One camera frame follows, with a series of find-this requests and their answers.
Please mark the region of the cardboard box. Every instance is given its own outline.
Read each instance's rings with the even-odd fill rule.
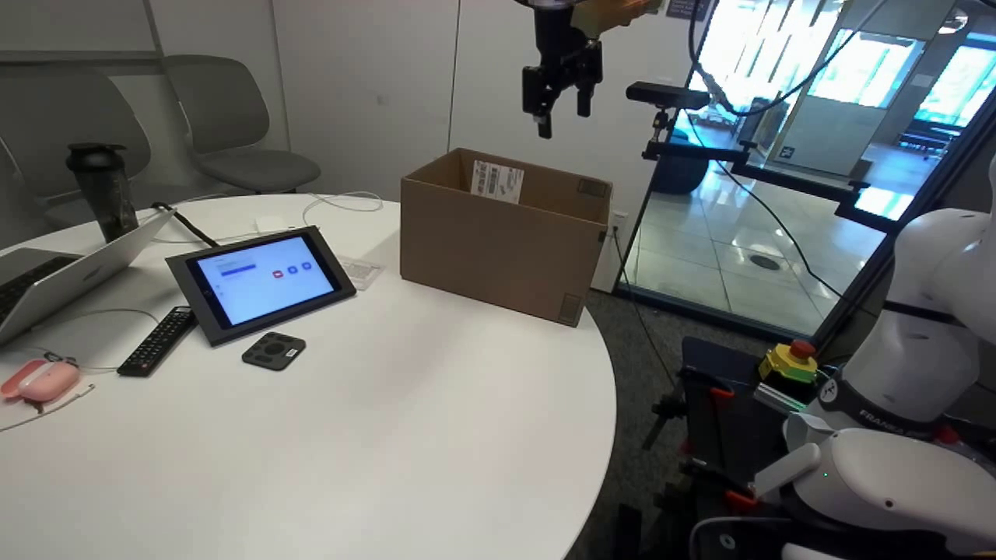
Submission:
[[[604,181],[456,149],[401,181],[401,277],[575,326],[610,192]]]

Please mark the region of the gray chair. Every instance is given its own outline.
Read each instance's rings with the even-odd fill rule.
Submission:
[[[251,192],[293,192],[322,166],[288,149],[263,149],[269,105],[250,68],[222,54],[165,54],[192,164]]]
[[[124,173],[149,164],[149,141],[119,88],[79,64],[0,64],[0,204],[4,222],[31,233],[91,220],[91,209],[65,166],[71,142],[119,142]],[[134,204],[179,203],[195,186],[132,181]]]

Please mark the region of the white robot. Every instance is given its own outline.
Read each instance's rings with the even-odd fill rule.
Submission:
[[[540,38],[547,33],[546,22],[563,25],[542,11],[575,9],[573,25],[581,19],[588,47],[601,31],[660,7],[648,0],[521,4],[540,11]],[[557,54],[546,68],[557,88],[571,88],[557,81]],[[968,444],[930,441],[930,426],[977,381],[981,343],[996,343],[993,278],[993,211],[943,209],[913,220],[896,238],[894,286],[875,329],[842,381],[829,381],[808,413],[785,422],[790,454],[759,470],[753,492],[780,501],[780,492],[794,486],[809,511],[845,525],[936,530],[953,554],[996,551],[993,465]],[[785,551],[794,560],[808,554],[826,555],[796,543]]]

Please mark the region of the tablet screen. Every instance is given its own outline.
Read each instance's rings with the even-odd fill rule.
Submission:
[[[230,326],[335,291],[304,236],[195,262]]]

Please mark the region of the small black device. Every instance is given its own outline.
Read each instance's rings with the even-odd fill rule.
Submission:
[[[154,376],[162,356],[195,326],[192,309],[172,309],[155,329],[124,356],[121,376]]]
[[[244,361],[266,371],[288,371],[304,352],[304,340],[293,340],[284,332],[266,332],[251,347],[246,347]]]
[[[355,296],[317,228],[169,259],[211,346]]]

